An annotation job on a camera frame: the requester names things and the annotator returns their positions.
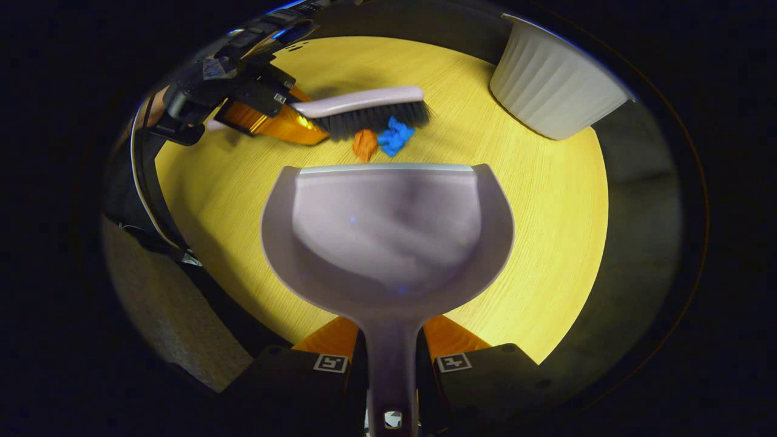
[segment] yellow table surface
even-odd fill
[[[593,129],[564,141],[537,135],[491,96],[494,66],[408,40],[337,37],[276,53],[273,64],[313,99],[387,86],[420,86],[435,114],[393,159],[373,163],[487,163],[515,217],[502,275],[448,316],[491,344],[515,343],[537,363],[569,330],[594,283],[607,230],[605,165]],[[291,342],[334,315],[287,290],[264,258],[262,208],[282,166],[357,163],[351,142],[316,146],[236,131],[193,147],[168,143],[157,158],[170,211],[213,277],[258,320]]]

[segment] wood grain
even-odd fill
[[[513,208],[516,238],[502,275],[448,316],[490,344],[513,342],[537,363],[577,318],[596,277],[607,230],[605,166],[591,128],[564,141],[537,135],[491,96],[494,66],[407,40],[338,37],[277,53],[274,64],[311,98],[420,86],[434,112],[393,159],[488,163]],[[392,161],[378,151],[372,160]],[[193,147],[169,143],[157,158],[165,199],[184,237],[221,286],[289,341],[334,318],[289,292],[265,261],[262,208],[282,166],[358,163],[351,141],[315,146],[235,131]]]

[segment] white bowl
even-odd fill
[[[490,88],[511,114],[538,133],[564,139],[634,100],[598,61],[548,30],[513,22]]]

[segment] black bristles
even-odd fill
[[[429,123],[431,118],[428,105],[421,101],[353,110],[312,120],[328,131],[331,139],[339,141],[352,138],[362,129],[370,129],[379,135],[389,128],[389,118],[392,115],[397,121],[411,128],[421,128]]]

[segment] dustpan handle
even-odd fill
[[[421,323],[363,327],[367,341],[370,388],[367,396],[370,437],[416,437],[416,338]],[[402,422],[387,428],[384,413],[398,411]]]

